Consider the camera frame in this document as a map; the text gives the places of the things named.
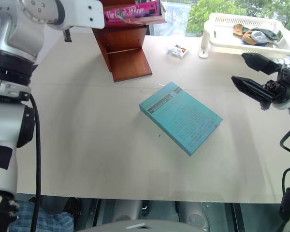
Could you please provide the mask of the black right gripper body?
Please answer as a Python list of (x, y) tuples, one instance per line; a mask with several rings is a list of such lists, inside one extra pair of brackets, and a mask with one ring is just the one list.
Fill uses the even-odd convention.
[(271, 102), (290, 100), (290, 69), (287, 66), (282, 66), (278, 71), (277, 80), (269, 80), (264, 87), (273, 94)]

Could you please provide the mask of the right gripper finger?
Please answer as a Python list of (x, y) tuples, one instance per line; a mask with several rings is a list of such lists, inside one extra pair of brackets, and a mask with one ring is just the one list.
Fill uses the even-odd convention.
[(241, 56), (249, 68), (267, 75), (280, 72), (284, 67), (258, 53), (243, 53)]
[(275, 99), (275, 94), (266, 90), (262, 85), (252, 79), (232, 76), (231, 80), (240, 92), (256, 100), (262, 110), (265, 111), (270, 108), (272, 101)]

